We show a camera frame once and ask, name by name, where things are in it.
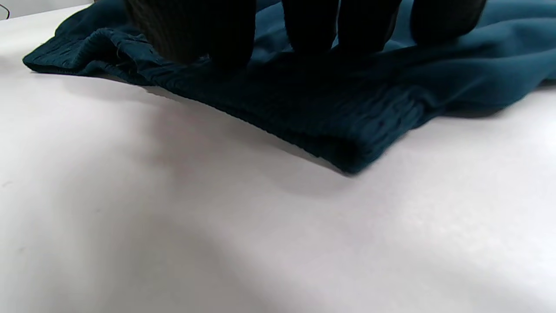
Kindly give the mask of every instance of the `teal fabric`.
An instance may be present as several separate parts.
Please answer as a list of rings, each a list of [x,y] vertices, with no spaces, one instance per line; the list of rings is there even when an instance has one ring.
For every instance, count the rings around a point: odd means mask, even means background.
[[[411,0],[384,52],[291,53],[281,5],[261,1],[248,68],[163,60],[128,24],[120,0],[102,0],[64,21],[23,62],[42,73],[108,73],[204,102],[322,157],[346,174],[376,160],[408,130],[458,110],[502,109],[556,78],[556,1],[490,0],[480,25],[457,41],[415,47]]]

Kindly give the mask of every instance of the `folded fabric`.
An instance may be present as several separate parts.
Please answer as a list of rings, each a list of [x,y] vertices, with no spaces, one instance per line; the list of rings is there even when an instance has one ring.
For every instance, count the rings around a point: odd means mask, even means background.
[[[190,66],[165,61],[130,26],[120,0],[74,14],[23,62],[42,73],[108,73],[163,87],[260,127],[347,174],[363,170],[435,116],[501,109],[556,78],[553,0],[490,0],[472,33],[426,47],[411,40],[412,1],[405,0],[385,51],[357,58],[338,51],[305,58],[291,53],[276,2],[261,1],[252,61],[232,74],[206,59]]]

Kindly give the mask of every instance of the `cable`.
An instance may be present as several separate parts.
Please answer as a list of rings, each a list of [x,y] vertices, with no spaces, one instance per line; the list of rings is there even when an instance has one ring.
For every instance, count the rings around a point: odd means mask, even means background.
[[[9,19],[9,9],[5,7],[3,4],[0,4],[0,8],[3,8],[4,10],[6,10],[6,12],[8,12],[8,16],[6,16],[6,19]]]

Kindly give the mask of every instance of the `white surface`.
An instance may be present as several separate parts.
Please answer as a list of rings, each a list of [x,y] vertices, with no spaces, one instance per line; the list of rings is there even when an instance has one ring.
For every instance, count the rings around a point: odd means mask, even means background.
[[[0,312],[556,311],[556,91],[348,179],[205,105],[31,73],[74,10],[0,23]]]
[[[10,10],[11,17],[19,17],[93,3],[93,0],[0,0],[0,3]],[[0,8],[0,19],[4,16],[4,10]]]

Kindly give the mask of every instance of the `black glove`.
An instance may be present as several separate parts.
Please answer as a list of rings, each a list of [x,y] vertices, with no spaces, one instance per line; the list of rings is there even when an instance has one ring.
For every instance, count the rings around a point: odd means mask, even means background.
[[[208,54],[224,69],[245,66],[253,51],[255,14],[279,0],[125,0],[132,22],[157,52],[191,63]],[[470,32],[486,0],[414,0],[411,34],[434,44]],[[282,0],[287,34],[297,53],[323,53],[336,36],[347,53],[381,51],[401,0]]]

